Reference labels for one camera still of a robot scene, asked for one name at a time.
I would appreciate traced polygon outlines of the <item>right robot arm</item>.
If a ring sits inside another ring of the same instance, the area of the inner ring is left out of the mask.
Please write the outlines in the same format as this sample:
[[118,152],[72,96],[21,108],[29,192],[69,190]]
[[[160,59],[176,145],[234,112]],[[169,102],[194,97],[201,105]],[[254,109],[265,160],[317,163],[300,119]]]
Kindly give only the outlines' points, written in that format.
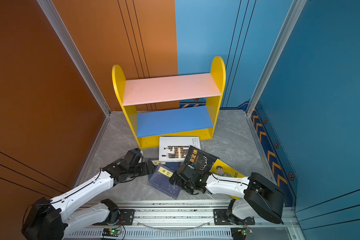
[[227,209],[229,221],[243,225],[248,217],[259,216],[273,224],[283,224],[285,194],[283,190],[259,173],[232,178],[201,171],[183,164],[170,177],[170,183],[187,193],[224,194],[237,197]]

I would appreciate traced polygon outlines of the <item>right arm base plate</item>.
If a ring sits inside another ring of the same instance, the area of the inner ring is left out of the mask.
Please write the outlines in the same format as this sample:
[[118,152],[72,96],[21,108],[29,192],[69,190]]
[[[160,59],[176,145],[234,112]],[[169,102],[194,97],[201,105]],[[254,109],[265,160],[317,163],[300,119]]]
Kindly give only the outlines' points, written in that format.
[[222,226],[222,225],[252,226],[256,224],[254,217],[247,217],[242,220],[234,216],[233,214],[228,214],[227,209],[214,209],[213,214],[214,214],[214,223],[217,226]]

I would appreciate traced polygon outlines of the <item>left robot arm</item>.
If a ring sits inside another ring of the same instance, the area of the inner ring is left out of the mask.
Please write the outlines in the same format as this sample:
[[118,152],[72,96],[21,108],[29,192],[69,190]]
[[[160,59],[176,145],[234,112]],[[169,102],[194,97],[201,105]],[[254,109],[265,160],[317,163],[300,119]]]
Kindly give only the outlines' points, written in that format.
[[28,240],[62,240],[93,224],[121,224],[120,209],[110,199],[84,210],[80,208],[117,184],[153,174],[156,166],[143,159],[139,148],[129,150],[123,157],[100,168],[94,177],[76,188],[50,200],[41,198],[35,201],[29,213],[24,216],[23,236]]

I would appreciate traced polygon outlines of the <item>dark blue book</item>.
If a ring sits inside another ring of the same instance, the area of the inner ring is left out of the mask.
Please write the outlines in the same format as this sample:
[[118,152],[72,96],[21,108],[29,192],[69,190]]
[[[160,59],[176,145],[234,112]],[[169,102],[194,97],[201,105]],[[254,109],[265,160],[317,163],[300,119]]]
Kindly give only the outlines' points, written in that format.
[[169,179],[182,165],[181,162],[160,162],[158,159],[149,159],[159,167],[152,175],[148,175],[148,181],[155,184],[169,183]]

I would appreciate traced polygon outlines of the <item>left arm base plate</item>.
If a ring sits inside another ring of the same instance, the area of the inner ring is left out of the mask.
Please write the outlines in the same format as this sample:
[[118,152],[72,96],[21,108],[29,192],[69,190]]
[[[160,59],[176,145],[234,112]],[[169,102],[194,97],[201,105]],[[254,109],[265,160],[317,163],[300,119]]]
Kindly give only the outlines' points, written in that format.
[[134,209],[121,209],[117,212],[110,212],[105,221],[101,223],[95,223],[93,226],[132,226],[134,217]]

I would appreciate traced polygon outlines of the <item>purple blue book yellow label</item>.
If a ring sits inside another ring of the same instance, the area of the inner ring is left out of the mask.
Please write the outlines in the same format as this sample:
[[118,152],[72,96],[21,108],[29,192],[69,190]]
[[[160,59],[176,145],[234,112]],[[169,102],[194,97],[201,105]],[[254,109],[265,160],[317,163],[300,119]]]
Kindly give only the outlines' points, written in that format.
[[176,200],[181,192],[181,188],[170,183],[173,173],[172,169],[159,164],[149,179],[148,185]]

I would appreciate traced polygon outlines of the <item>white book with dark bars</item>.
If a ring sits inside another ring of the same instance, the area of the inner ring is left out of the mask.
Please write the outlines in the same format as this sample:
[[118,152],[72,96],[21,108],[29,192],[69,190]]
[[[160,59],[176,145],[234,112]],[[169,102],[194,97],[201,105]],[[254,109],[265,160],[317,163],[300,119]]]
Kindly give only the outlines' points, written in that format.
[[199,137],[160,137],[159,161],[181,162],[184,161],[187,152],[193,146],[200,148]]

